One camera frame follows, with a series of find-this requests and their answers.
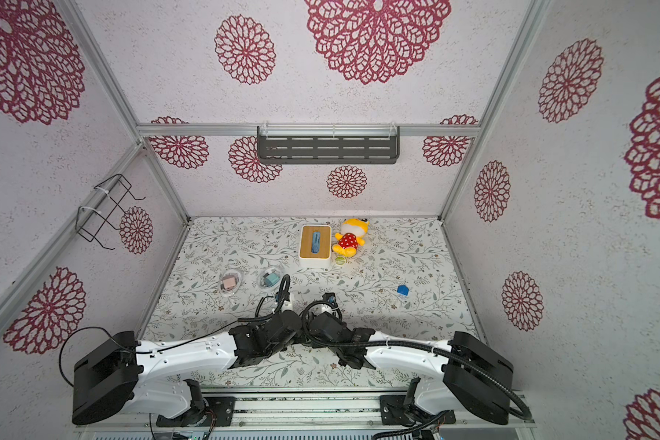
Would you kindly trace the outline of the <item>clear oval zip pouch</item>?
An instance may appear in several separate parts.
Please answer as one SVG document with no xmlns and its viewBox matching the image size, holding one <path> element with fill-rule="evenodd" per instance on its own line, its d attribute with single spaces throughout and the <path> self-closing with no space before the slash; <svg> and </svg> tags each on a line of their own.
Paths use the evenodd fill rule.
<svg viewBox="0 0 660 440">
<path fill-rule="evenodd" d="M 218 291 L 223 296 L 231 296 L 237 292 L 242 283 L 242 274 L 236 269 L 228 269 L 219 276 Z"/>
</svg>

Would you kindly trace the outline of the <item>pink charger cube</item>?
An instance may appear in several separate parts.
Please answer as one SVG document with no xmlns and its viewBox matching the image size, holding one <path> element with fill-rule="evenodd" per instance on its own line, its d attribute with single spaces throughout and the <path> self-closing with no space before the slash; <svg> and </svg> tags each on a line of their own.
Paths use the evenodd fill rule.
<svg viewBox="0 0 660 440">
<path fill-rule="evenodd" d="M 226 292 L 232 292 L 238 285 L 238 278 L 234 275 L 225 276 L 221 282 L 221 288 Z"/>
</svg>

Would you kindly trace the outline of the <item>teal charger cube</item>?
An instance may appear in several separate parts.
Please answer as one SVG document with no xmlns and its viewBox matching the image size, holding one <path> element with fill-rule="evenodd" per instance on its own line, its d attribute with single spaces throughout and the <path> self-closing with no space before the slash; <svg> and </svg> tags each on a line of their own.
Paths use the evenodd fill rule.
<svg viewBox="0 0 660 440">
<path fill-rule="evenodd" d="M 273 287 L 278 284 L 281 280 L 281 277 L 276 272 L 265 273 L 262 277 L 263 285 L 266 287 Z"/>
</svg>

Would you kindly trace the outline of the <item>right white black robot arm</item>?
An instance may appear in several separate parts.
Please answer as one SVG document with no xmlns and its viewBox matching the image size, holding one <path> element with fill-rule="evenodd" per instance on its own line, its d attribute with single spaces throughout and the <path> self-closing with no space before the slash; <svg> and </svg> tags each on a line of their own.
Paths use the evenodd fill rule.
<svg viewBox="0 0 660 440">
<path fill-rule="evenodd" d="M 459 409 L 493 425 L 507 425 L 512 417 L 533 420 L 512 388 L 513 363 L 469 333 L 421 341 L 351 329 L 337 303 L 328 300 L 308 304 L 300 319 L 310 347 L 329 349 L 344 367 L 414 374 L 404 405 L 424 423 L 435 424 Z"/>
</svg>

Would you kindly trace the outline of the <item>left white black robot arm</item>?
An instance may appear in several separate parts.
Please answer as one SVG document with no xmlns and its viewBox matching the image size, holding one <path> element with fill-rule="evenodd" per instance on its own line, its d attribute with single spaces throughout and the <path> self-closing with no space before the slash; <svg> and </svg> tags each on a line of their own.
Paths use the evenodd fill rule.
<svg viewBox="0 0 660 440">
<path fill-rule="evenodd" d="M 240 319 L 214 335 L 172 342 L 139 341 L 131 331 L 109 335 L 74 364 L 71 421 L 91 425 L 116 414 L 157 414 L 168 426 L 198 422 L 206 410 L 200 383 L 171 378 L 255 366 L 290 346 L 302 326 L 284 307 L 290 287 L 290 276 L 283 276 L 272 313 Z"/>
</svg>

